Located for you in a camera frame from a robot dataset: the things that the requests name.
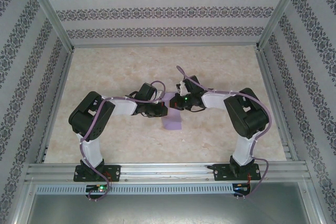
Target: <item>wall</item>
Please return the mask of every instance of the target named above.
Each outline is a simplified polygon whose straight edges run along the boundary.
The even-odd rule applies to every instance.
[[[37,0],[0,0],[0,223],[34,163],[68,53]]]
[[[75,46],[248,42],[279,0],[50,0]]]
[[[336,223],[336,0],[291,0],[264,54],[290,134]]]

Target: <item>beige floor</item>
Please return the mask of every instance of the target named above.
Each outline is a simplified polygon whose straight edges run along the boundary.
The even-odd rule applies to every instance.
[[[182,80],[176,65],[189,75],[195,74],[209,88],[239,91],[250,87],[270,108],[252,46],[76,49],[45,162],[78,163],[81,159],[79,142],[68,118],[89,91],[121,96],[153,80],[163,81],[167,91],[176,91],[175,85]],[[111,117],[101,136],[105,162],[229,160],[237,133],[225,111],[183,111],[181,116],[181,131],[165,130],[160,118]],[[254,154],[271,161],[286,160],[275,124],[258,141]]]

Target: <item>wire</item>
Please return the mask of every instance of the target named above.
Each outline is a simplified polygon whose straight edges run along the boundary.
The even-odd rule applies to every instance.
[[[271,117],[271,113],[269,112],[269,110],[267,109],[267,107],[266,107],[262,102],[260,102],[258,99],[254,98],[254,97],[252,97],[252,96],[250,96],[250,95],[247,95],[247,94],[244,94],[244,93],[240,93],[240,92],[236,92],[236,91],[217,91],[217,90],[213,90],[213,89],[208,89],[208,88],[204,87],[203,85],[197,83],[197,82],[194,81],[193,79],[191,79],[191,78],[184,72],[184,70],[183,70],[180,66],[176,66],[176,68],[177,68],[178,71],[184,76],[184,78],[188,79],[189,81],[191,81],[191,82],[194,83],[195,85],[199,86],[200,88],[202,88],[202,89],[204,89],[204,90],[206,90],[206,91],[208,91],[208,92],[217,93],[217,94],[240,95],[240,96],[242,96],[242,97],[246,97],[246,98],[248,98],[248,99],[250,99],[250,100],[252,100],[252,101],[258,103],[258,104],[265,110],[265,112],[266,112],[266,114],[267,114],[267,116],[268,116],[268,120],[269,120],[269,122],[268,122],[268,126],[266,127],[266,129],[265,129],[264,131],[262,131],[260,134],[258,134],[258,135],[255,137],[255,139],[254,139],[254,141],[253,141],[253,143],[252,143],[251,149],[250,149],[250,155],[251,155],[251,157],[254,158],[255,160],[264,161],[264,162],[266,163],[266,169],[265,169],[265,172],[264,172],[264,174],[262,175],[262,177],[261,177],[259,183],[258,183],[258,184],[256,185],[256,187],[254,188],[254,190],[251,191],[251,192],[247,195],[247,197],[249,197],[252,193],[254,193],[254,192],[256,191],[256,189],[258,189],[258,187],[260,186],[261,182],[263,182],[263,180],[264,180],[264,178],[265,178],[265,176],[266,176],[266,174],[267,174],[267,172],[268,172],[268,167],[269,167],[269,163],[268,163],[268,161],[267,161],[266,159],[264,159],[264,158],[254,157],[254,156],[253,156],[253,149],[254,149],[254,147],[255,147],[255,145],[256,145],[256,143],[257,143],[257,140],[258,140],[260,137],[262,137],[263,135],[265,135],[265,134],[269,131],[269,129],[271,128],[271,126],[272,126],[272,117]]]
[[[97,122],[97,119],[98,119],[98,116],[99,116],[99,114],[100,114],[100,112],[101,112],[101,109],[102,109],[103,105],[104,105],[107,101],[110,101],[110,100],[127,100],[127,101],[142,102],[142,103],[151,103],[151,102],[156,102],[156,101],[158,101],[158,100],[162,100],[162,98],[164,97],[165,92],[166,92],[166,86],[165,86],[165,84],[164,84],[162,81],[153,81],[152,84],[153,84],[153,83],[160,83],[160,84],[162,84],[162,86],[163,86],[163,91],[162,91],[161,95],[160,95],[157,99],[154,99],[154,100],[152,100],[152,101],[141,101],[141,100],[137,100],[137,99],[133,99],[133,98],[128,98],[128,97],[108,97],[108,98],[105,98],[104,100],[102,100],[102,102],[100,103],[100,105],[99,105],[99,107],[98,107],[98,110],[97,110],[97,112],[96,112],[96,114],[95,114],[95,116],[94,116],[94,118],[93,118],[93,120],[92,120],[92,123],[91,123],[91,125],[90,125],[90,127],[89,127],[89,130],[86,132],[85,136],[84,136],[83,138],[80,139],[80,142],[79,142],[79,149],[80,149],[80,152],[81,152],[81,154],[82,154],[82,156],[83,156],[83,159],[85,160],[85,163],[86,163],[86,164],[87,164],[87,165],[88,165],[88,166],[89,166],[89,167],[90,167],[96,174],[98,174],[100,177],[102,177],[102,178],[106,181],[106,183],[107,183],[107,189],[106,189],[105,193],[104,193],[102,196],[100,196],[100,197],[97,198],[97,199],[92,199],[92,198],[90,197],[92,191],[90,191],[89,194],[88,194],[88,198],[89,198],[89,200],[99,201],[99,200],[104,199],[104,197],[107,195],[107,193],[110,191],[110,188],[111,188],[109,180],[108,180],[103,174],[101,174],[99,171],[97,171],[97,170],[91,165],[91,163],[88,161],[88,159],[87,159],[87,157],[86,157],[86,155],[85,155],[85,153],[84,153],[84,150],[83,150],[83,142],[86,141],[86,139],[89,137],[89,135],[90,135],[90,133],[91,133],[93,127],[95,126],[95,124],[96,124],[96,122]]]
[[[203,111],[203,110],[205,110],[205,108],[204,109],[200,109],[200,110],[189,110],[190,112],[201,112],[201,111]]]
[[[250,173],[247,175],[247,179],[248,179],[248,182],[247,182],[248,187],[247,188],[249,188],[251,186],[251,175],[250,175]]]
[[[112,182],[112,175],[108,172],[104,172],[103,175],[106,175],[106,177],[109,179],[109,182]]]
[[[129,94],[130,97],[134,96],[135,94],[137,94],[137,91],[133,91],[132,93]]]
[[[244,200],[245,200],[245,198],[247,197],[247,196],[245,196],[244,194],[241,194],[241,193],[235,191],[235,192],[233,193],[233,196],[236,196],[236,195],[240,195],[240,196],[242,196]]]

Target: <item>enclosure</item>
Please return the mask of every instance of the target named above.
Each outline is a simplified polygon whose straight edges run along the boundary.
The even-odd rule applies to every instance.
[[[335,1],[0,0],[0,223],[336,223]],[[174,131],[112,116],[100,149],[118,181],[90,202],[97,183],[73,181],[70,114],[90,91],[160,80],[176,92],[176,65],[207,88],[249,87],[270,110],[258,191],[237,200],[244,181],[208,168],[237,142],[212,108],[181,111]]]

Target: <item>purple cable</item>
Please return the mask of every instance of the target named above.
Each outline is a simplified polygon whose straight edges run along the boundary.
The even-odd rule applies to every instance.
[[[102,196],[100,196],[98,199],[94,199],[94,201],[102,200],[102,199],[107,195],[107,193],[110,191],[110,182],[109,182],[109,180],[108,180],[104,175],[102,175],[99,171],[97,171],[97,170],[90,164],[90,162],[87,160],[86,155],[85,155],[84,150],[83,150],[83,145],[82,145],[82,143],[83,143],[83,142],[88,138],[88,136],[90,135],[90,133],[91,133],[93,127],[95,126],[95,124],[96,124],[96,122],[97,122],[97,119],[98,119],[98,116],[99,116],[99,114],[100,114],[100,112],[101,112],[101,109],[102,109],[104,103],[106,103],[107,101],[115,100],[115,99],[119,99],[119,100],[133,101],[133,102],[151,103],[151,102],[156,102],[156,101],[158,101],[158,100],[162,100],[162,98],[164,97],[165,92],[166,92],[166,86],[165,86],[165,84],[164,84],[162,81],[153,81],[153,82],[151,83],[151,85],[154,84],[154,83],[160,83],[160,84],[162,84],[162,86],[163,86],[163,91],[162,91],[161,95],[160,95],[157,99],[154,99],[154,100],[152,100],[152,101],[141,101],[141,100],[137,100],[137,99],[133,99],[133,98],[128,98],[128,97],[108,97],[108,98],[105,98],[105,99],[101,102],[101,104],[99,105],[98,110],[97,110],[97,112],[96,112],[96,114],[95,114],[95,116],[94,116],[94,118],[93,118],[93,121],[92,121],[90,127],[89,127],[89,130],[87,131],[87,133],[85,134],[85,136],[84,136],[83,138],[80,139],[80,142],[79,142],[79,146],[80,146],[80,147],[79,147],[79,149],[80,149],[80,152],[81,152],[81,154],[82,154],[82,156],[83,156],[85,162],[87,163],[87,165],[88,165],[88,166],[89,166],[95,173],[97,173],[100,177],[102,177],[102,178],[106,181],[106,183],[107,183],[107,189],[106,189],[105,193],[104,193]],[[91,192],[92,192],[92,191],[89,191],[89,195],[88,195],[89,200],[92,200],[92,198],[90,197]]]
[[[269,131],[269,129],[271,128],[271,126],[272,126],[272,117],[271,117],[271,113],[269,112],[269,110],[267,109],[267,107],[266,107],[262,102],[260,102],[258,99],[255,99],[254,97],[252,97],[252,96],[250,96],[250,95],[248,95],[248,94],[243,94],[243,93],[235,92],[235,91],[217,91],[217,90],[213,90],[213,89],[208,89],[208,88],[204,87],[203,85],[197,83],[197,82],[194,81],[193,79],[191,79],[189,76],[187,76],[187,74],[184,72],[184,70],[183,70],[180,66],[176,66],[176,68],[177,68],[178,71],[184,76],[184,78],[188,79],[189,81],[191,81],[191,82],[194,83],[195,85],[199,86],[200,88],[202,88],[202,89],[204,89],[204,90],[206,90],[206,91],[208,91],[208,92],[217,93],[217,94],[234,94],[234,95],[240,95],[240,96],[242,96],[242,97],[246,97],[246,98],[251,99],[252,101],[258,103],[258,104],[259,104],[259,105],[266,111],[267,116],[268,116],[268,120],[269,120],[268,126],[266,127],[266,129],[265,129],[264,131],[262,131],[260,134],[258,134],[258,135],[256,136],[256,138],[254,139],[254,141],[253,141],[253,143],[252,143],[251,150],[250,150],[250,155],[251,155],[252,158],[254,158],[255,160],[259,160],[259,161],[264,161],[264,162],[266,163],[266,169],[265,169],[265,172],[264,172],[264,174],[262,175],[262,177],[261,177],[259,183],[256,185],[255,189],[254,189],[252,192],[250,192],[250,193],[246,196],[246,197],[249,197],[252,193],[254,193],[254,191],[255,191],[256,189],[258,189],[258,187],[260,186],[261,182],[263,182],[263,180],[264,180],[264,178],[265,178],[265,176],[266,176],[266,174],[267,174],[267,172],[268,172],[268,167],[269,167],[269,163],[268,163],[268,161],[267,161],[266,159],[264,159],[264,158],[254,157],[254,156],[253,156],[253,149],[254,149],[254,147],[255,147],[255,145],[256,145],[256,143],[257,143],[257,140],[258,140],[261,136],[265,135],[265,134]]]

